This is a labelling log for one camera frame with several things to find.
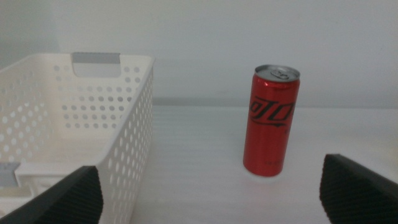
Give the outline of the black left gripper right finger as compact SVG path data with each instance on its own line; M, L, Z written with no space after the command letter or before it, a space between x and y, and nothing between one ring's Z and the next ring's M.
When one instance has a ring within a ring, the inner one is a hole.
M320 201L331 223L397 223L397 183L340 154L324 158Z

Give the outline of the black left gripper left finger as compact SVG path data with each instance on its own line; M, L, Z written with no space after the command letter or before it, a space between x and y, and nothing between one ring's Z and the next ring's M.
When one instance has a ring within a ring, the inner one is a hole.
M95 166L82 166L1 218L1 224L97 224L103 211Z

